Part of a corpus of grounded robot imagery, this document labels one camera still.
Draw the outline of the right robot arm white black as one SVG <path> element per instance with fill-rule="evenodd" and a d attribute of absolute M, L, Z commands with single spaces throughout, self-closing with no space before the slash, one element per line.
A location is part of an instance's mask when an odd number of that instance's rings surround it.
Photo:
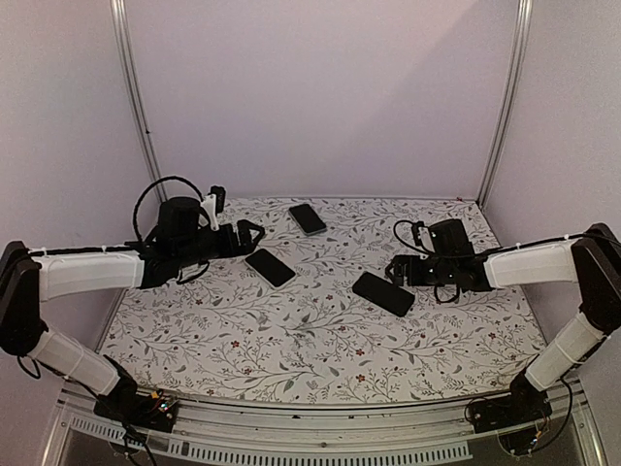
<path fill-rule="evenodd" d="M 452 285 L 458 293 L 488 292 L 535 283 L 575 283 L 577 314 L 511 382 L 502 415 L 521 423 L 570 369 L 584 363 L 620 327 L 620 243 L 604 223 L 582 233 L 506 248 L 474 250 L 463 222 L 448 219 L 410 226 L 409 254 L 395 256 L 384 273 L 395 285 Z"/>

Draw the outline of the black phone case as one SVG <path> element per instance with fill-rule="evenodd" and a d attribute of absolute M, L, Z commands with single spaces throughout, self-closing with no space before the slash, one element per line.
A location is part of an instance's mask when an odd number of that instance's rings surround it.
<path fill-rule="evenodd" d="M 415 296 L 369 272 L 363 273 L 352 286 L 357 296 L 398 317 L 405 316 L 414 305 Z"/>

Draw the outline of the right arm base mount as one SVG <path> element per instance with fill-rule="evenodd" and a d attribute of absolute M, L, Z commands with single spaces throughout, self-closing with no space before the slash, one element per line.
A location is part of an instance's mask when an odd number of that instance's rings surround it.
<path fill-rule="evenodd" d="M 552 415 L 552 408 L 546 396 L 536 399 L 534 404 L 519 401 L 512 395 L 496 398 L 476 397 L 466 406 L 465 421 L 475 433 L 502 430 Z"/>

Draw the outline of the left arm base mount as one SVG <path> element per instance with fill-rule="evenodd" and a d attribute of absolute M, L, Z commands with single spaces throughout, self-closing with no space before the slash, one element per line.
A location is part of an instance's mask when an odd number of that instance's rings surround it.
<path fill-rule="evenodd" d="M 162 390 L 150 394 L 130 393 L 99 397 L 93 413 L 121 424 L 172 433 L 179 412 L 179 399 Z"/>

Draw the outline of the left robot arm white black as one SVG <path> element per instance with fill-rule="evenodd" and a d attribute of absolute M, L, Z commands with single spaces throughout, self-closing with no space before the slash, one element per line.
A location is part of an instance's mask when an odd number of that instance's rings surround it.
<path fill-rule="evenodd" d="M 123 246 L 31 250 L 21 241 L 1 257 L 1 349 L 28 357 L 88 387 L 124 421 L 145 410 L 133 378 L 117 363 L 48 326 L 40 306 L 49 300 L 107 289 L 151 289 L 186 279 L 187 267 L 207 269 L 215 259 L 248 255 L 265 235 L 246 219 L 221 224 L 224 203 L 174 197 L 159 207 L 153 229 Z"/>

